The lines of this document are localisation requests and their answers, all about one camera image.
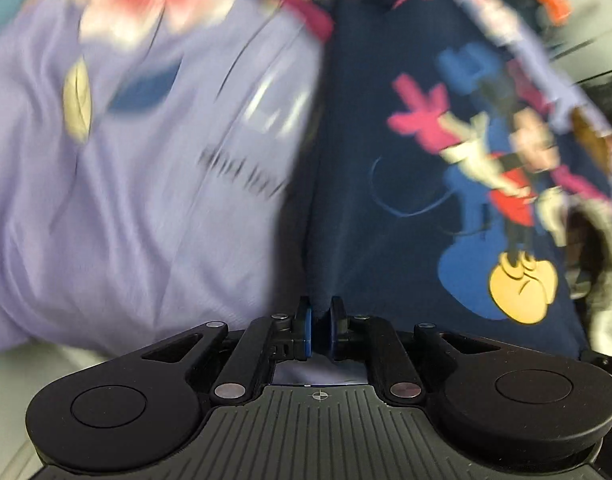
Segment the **navy blue fabric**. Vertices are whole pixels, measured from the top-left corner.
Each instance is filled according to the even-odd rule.
[[[461,68],[474,74],[460,53],[468,46],[486,54],[483,70],[499,81],[495,92],[503,97],[514,91],[503,84],[510,55],[489,43],[453,0],[407,0],[396,9],[383,1],[338,1],[326,111],[297,178],[308,202],[305,259],[315,316],[328,309],[332,296],[341,296],[351,314],[387,318],[398,330],[435,322],[577,358],[587,342],[563,278],[563,252],[546,229],[535,220],[525,247],[538,262],[556,267],[556,298],[543,320],[520,323],[490,296],[490,274],[508,250],[505,219],[491,203],[490,189],[387,123],[407,112],[393,89],[400,75],[413,78],[424,94],[444,83],[460,120],[468,123],[482,111],[490,115],[488,148],[511,160],[501,105],[469,95],[467,87],[479,79],[455,74],[439,61],[446,55],[461,59]],[[562,164],[608,192],[606,179],[572,136],[556,143]],[[530,186],[542,193],[554,186],[553,178],[539,173]]]

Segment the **black device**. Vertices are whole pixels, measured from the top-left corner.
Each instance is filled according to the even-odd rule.
[[[26,413],[36,480],[604,479],[612,377],[588,363],[419,324],[316,324],[369,384],[271,384],[310,357],[311,309],[213,321],[49,384]]]

